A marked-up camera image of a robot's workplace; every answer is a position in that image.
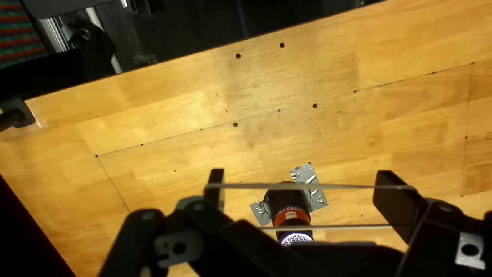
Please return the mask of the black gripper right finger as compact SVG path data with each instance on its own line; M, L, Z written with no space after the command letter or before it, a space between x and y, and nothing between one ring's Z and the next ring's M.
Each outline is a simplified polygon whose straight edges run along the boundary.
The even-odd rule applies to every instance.
M427 209L424 197L387 169L376 172L371 203L404 243L410 241L419 217Z

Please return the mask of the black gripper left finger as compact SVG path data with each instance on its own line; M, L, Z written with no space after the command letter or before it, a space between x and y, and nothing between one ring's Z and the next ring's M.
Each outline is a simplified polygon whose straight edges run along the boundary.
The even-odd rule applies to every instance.
M221 168L213 168L209 172L207 183L202 189L204 198L216 209L224 209L224 191L221 189L224 171Z

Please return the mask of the dark robot base equipment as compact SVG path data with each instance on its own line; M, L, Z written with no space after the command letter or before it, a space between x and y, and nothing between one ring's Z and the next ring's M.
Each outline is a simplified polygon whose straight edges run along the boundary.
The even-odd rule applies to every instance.
M156 18L165 0L21 0L58 51L79 51L93 71L121 74L161 60Z

